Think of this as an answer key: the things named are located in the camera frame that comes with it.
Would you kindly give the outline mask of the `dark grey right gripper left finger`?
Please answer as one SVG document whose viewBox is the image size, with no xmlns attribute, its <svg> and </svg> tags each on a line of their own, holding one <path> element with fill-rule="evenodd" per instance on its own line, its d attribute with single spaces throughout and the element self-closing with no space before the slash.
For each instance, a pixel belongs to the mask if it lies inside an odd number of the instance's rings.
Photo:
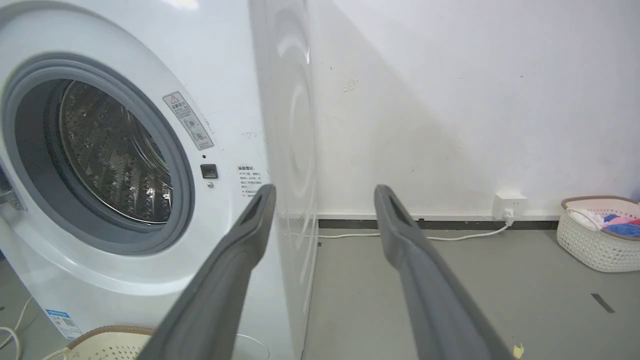
<svg viewBox="0 0 640 360">
<path fill-rule="evenodd" d="M 178 297 L 138 358 L 230 360 L 253 269 L 263 259 L 277 189 L 261 186 Z"/>
</svg>

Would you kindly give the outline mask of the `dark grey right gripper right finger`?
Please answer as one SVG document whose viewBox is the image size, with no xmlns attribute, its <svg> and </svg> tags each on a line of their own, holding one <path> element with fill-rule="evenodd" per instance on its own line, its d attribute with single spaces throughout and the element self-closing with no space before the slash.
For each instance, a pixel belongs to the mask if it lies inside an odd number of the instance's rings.
<svg viewBox="0 0 640 360">
<path fill-rule="evenodd" d="M 421 360 L 511 360 L 502 337 L 390 186 L 374 191 L 387 262 L 400 276 Z"/>
</svg>

